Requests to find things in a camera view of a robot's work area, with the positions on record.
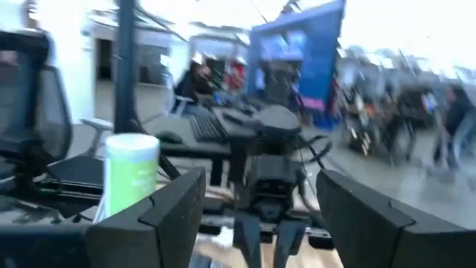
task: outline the keyboard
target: keyboard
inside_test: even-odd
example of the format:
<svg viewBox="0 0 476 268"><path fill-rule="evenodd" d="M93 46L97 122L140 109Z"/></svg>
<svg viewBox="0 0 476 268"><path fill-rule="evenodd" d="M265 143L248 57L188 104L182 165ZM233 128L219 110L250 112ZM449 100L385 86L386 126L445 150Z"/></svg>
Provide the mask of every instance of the keyboard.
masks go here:
<svg viewBox="0 0 476 268"><path fill-rule="evenodd" d="M193 116L190 119L193 135L199 142L215 142L224 144L228 142L226 132L215 117Z"/></svg>

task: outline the black pole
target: black pole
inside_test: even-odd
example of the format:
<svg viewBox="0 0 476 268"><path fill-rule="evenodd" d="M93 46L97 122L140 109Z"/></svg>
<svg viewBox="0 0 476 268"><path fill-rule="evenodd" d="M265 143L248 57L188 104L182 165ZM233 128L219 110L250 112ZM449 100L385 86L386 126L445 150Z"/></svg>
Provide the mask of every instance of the black pole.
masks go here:
<svg viewBox="0 0 476 268"><path fill-rule="evenodd" d="M119 26L114 54L115 113L114 133L129 132L135 117L135 5L136 0L119 0Z"/></svg>

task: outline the green cup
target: green cup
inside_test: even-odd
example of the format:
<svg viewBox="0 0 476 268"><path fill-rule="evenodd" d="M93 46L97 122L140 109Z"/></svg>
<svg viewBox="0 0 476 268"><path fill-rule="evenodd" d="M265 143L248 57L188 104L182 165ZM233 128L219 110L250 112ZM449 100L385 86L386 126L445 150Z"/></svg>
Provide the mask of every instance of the green cup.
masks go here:
<svg viewBox="0 0 476 268"><path fill-rule="evenodd" d="M104 208L110 217L155 191L160 141L124 133L106 139Z"/></svg>

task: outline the person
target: person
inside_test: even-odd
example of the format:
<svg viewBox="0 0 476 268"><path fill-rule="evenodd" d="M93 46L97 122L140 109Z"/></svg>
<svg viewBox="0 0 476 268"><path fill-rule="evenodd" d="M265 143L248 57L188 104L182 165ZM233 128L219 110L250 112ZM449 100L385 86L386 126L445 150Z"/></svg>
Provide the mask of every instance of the person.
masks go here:
<svg viewBox="0 0 476 268"><path fill-rule="evenodd" d="M210 114L206 108L198 106L198 94L213 95L213 84L210 82L210 69L199 63L192 62L189 69L185 72L183 78L175 88L175 95L186 97L192 100L184 109L185 114L191 115L208 115ZM174 109L177 108L179 102L176 102Z"/></svg>
<svg viewBox="0 0 476 268"><path fill-rule="evenodd" d="M448 90L447 100L449 104L449 109L446 113L444 120L444 127L446 137L448 138L448 148L452 148L451 140L454 137L458 127L461 125L461 122L465 118L466 114L473 109L473 104L469 100L468 94L459 84L450 85L450 90ZM438 163L441 158L441 146L437 146L434 151L433 161Z"/></svg>

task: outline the green label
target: green label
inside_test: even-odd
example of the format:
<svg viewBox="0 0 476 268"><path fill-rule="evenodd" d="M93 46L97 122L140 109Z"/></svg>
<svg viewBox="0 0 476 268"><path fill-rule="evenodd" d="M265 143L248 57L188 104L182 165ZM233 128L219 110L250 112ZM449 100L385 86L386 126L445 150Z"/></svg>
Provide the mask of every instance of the green label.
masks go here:
<svg viewBox="0 0 476 268"><path fill-rule="evenodd" d="M155 190L156 161L110 160L108 217L147 197Z"/></svg>

